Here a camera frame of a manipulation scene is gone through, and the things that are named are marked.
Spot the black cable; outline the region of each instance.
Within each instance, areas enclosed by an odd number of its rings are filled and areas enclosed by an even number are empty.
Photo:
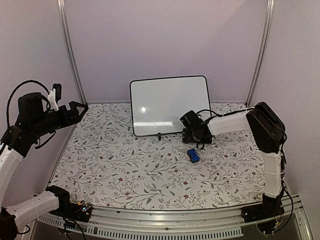
[[[0,150],[0,155],[4,152],[5,147],[6,147],[5,143],[3,143],[2,147],[1,147],[1,150]]]
[[[45,85],[43,85],[43,84],[42,84],[41,82],[39,82],[39,81],[32,80],[32,79],[31,79],[31,80],[24,81],[24,82],[20,83],[18,86],[16,86],[15,89],[12,91],[12,93],[11,93],[11,95],[10,95],[10,97],[9,97],[9,100],[8,100],[8,102],[7,102],[7,105],[6,105],[6,125],[7,125],[7,128],[8,128],[8,129],[10,128],[10,120],[9,120],[9,107],[10,107],[10,102],[11,102],[11,100],[12,100],[15,92],[16,92],[21,86],[23,86],[23,85],[25,85],[25,84],[28,84],[28,83],[34,83],[34,84],[40,85],[41,87],[44,88],[44,90],[46,91],[46,93],[49,94],[49,91],[48,91],[48,89],[46,88]]]
[[[255,109],[255,108],[254,107],[245,108],[245,109],[241,109],[241,110],[227,112],[225,114],[219,114],[219,113],[216,113],[215,111],[209,110],[209,109],[202,109],[202,110],[198,111],[196,114],[198,115],[199,113],[202,113],[202,112],[211,112],[211,113],[215,114],[217,117],[224,117],[224,116],[229,116],[229,115],[233,115],[233,114],[237,114],[237,113],[241,113],[241,112],[246,112],[246,111],[253,110],[253,109]]]
[[[282,229],[289,223],[289,221],[290,221],[290,219],[291,219],[291,217],[292,217],[292,214],[294,213],[294,200],[292,199],[291,195],[289,194],[289,192],[288,192],[288,190],[287,190],[287,186],[286,186],[286,184],[285,184],[285,181],[283,181],[283,180],[282,180],[282,187],[283,187],[285,193],[288,195],[288,197],[289,197],[290,200],[291,200],[291,213],[290,213],[290,216],[289,216],[288,220],[285,222],[285,224],[284,224],[281,228],[275,230],[274,233],[277,233],[277,232],[279,232],[280,230],[282,230]]]
[[[70,232],[67,232],[67,227],[66,227],[66,224],[64,224],[64,236],[66,236],[66,238],[68,238],[69,240],[72,240],[72,238],[69,236],[69,233]]]
[[[196,148],[199,149],[199,150],[203,150],[205,148],[205,144],[203,142],[197,142],[196,143]]]
[[[84,230],[82,229],[82,227],[75,220],[69,218],[67,215],[64,215],[61,212],[59,212],[59,214],[63,216],[63,220],[65,222],[66,222],[66,219],[69,219],[71,222],[73,222],[75,225],[77,225],[78,228],[80,229],[81,233],[82,233],[83,240],[87,240]]]
[[[53,132],[53,134],[42,144],[40,144],[40,138],[39,138],[39,145],[38,146],[35,146],[34,148],[35,149],[40,149],[42,148],[44,145],[46,145],[54,136],[56,135],[56,131]]]
[[[25,235],[30,232],[31,228],[28,225],[25,225],[25,226],[28,228],[28,230],[25,232],[18,232],[19,235]]]
[[[280,152],[282,154],[282,157],[283,157],[283,160],[284,160],[284,163],[287,164],[287,159],[286,159],[286,155],[285,155],[285,152],[284,152],[284,145],[285,145],[285,142],[287,141],[288,139],[288,136],[285,132],[283,132],[283,136],[284,136],[284,140],[283,140],[283,143],[281,145],[281,148],[280,148]]]
[[[213,110],[209,110],[209,109],[202,109],[202,110],[198,111],[196,114],[198,115],[199,113],[202,113],[202,112],[210,112],[210,113],[215,114],[215,115],[216,115],[216,116],[218,116],[218,117],[222,117],[222,115],[221,115],[221,114],[216,113],[215,111],[213,111]]]

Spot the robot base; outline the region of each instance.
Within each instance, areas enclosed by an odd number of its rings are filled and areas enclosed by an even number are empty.
[[[263,194],[261,204],[243,207],[241,209],[241,216],[243,217],[244,222],[250,223],[284,214],[285,210],[281,202],[283,192],[284,191],[282,190],[281,194],[276,198],[268,197]]]
[[[61,211],[57,209],[57,210],[51,211],[50,214],[56,215],[58,217],[63,217],[63,218],[68,218],[75,221],[88,223],[91,217],[92,208],[86,210],[85,212],[83,212],[82,210],[79,210],[77,212],[78,209],[79,209],[78,204],[70,203],[68,210]]]

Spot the whiteboard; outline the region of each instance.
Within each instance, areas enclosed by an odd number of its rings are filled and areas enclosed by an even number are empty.
[[[135,80],[130,83],[134,135],[149,136],[182,132],[180,118],[194,110],[210,110],[207,79],[183,76]],[[201,114],[203,119],[210,112]]]

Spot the metal rail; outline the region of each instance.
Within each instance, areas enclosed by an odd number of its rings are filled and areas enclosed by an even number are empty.
[[[292,196],[294,213],[303,210],[298,195]],[[285,196],[282,199],[285,215],[291,212],[291,201]],[[133,239],[137,240],[192,240],[210,239],[212,236],[228,239],[242,236],[241,227],[256,224],[245,223],[241,217],[243,206],[223,207],[200,210],[173,210],[151,211],[120,209],[110,207],[94,207],[89,223],[79,222],[84,232],[91,236],[108,239]],[[62,218],[45,214],[40,217],[40,222],[63,228]],[[79,229],[71,231],[80,233]]]
[[[58,5],[58,11],[59,11],[59,17],[60,17],[60,22],[61,22],[61,29],[62,29],[62,34],[64,38],[64,43],[65,43],[65,48],[66,52],[68,55],[68,59],[70,62],[70,67],[74,79],[74,83],[76,86],[76,90],[78,92],[80,101],[83,104],[87,103],[86,97],[85,97],[85,92],[82,87],[81,81],[80,81],[80,76],[76,64],[76,59],[74,55],[74,51],[72,48],[71,44],[71,38],[70,38],[70,33],[69,33],[69,26],[68,26],[68,21],[67,21],[67,13],[66,13],[66,7],[65,7],[65,0],[57,0],[57,5]]]
[[[253,97],[255,95],[255,91],[257,88],[262,64],[265,58],[265,53],[267,49],[267,44],[268,44],[268,39],[270,35],[270,29],[271,29],[271,23],[272,23],[272,18],[274,15],[274,6],[275,6],[275,0],[268,0],[267,7],[266,7],[266,14],[265,14],[265,22],[264,22],[264,29],[263,29],[263,35],[262,35],[262,40],[261,40],[261,45],[260,45],[260,50],[259,50],[259,55],[258,59],[255,65],[254,73],[253,73],[253,78],[252,82],[250,85],[250,89],[246,98],[245,105],[250,106],[252,104]]]

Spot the leaf pattern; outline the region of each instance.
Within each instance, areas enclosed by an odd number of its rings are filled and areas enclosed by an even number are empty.
[[[243,104],[212,103],[223,114]],[[262,156],[249,131],[214,136],[192,163],[182,134],[136,137],[128,103],[92,104],[57,166],[52,185],[72,201],[139,210],[210,209],[258,202]]]

